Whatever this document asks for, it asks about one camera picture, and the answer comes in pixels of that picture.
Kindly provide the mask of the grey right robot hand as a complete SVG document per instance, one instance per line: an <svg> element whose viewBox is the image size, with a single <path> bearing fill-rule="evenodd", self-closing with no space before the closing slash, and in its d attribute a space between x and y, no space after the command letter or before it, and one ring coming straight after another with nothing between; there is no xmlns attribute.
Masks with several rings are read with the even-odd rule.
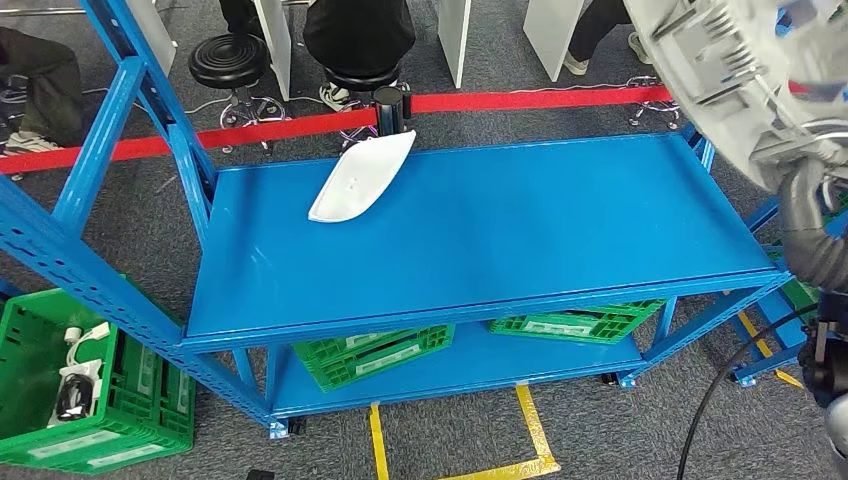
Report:
<svg viewBox="0 0 848 480"><path fill-rule="evenodd" d="M784 176L778 200L786 244L799 242L801 237L826 236L817 191L827 170L825 163L804 158L796 161Z"/></svg>

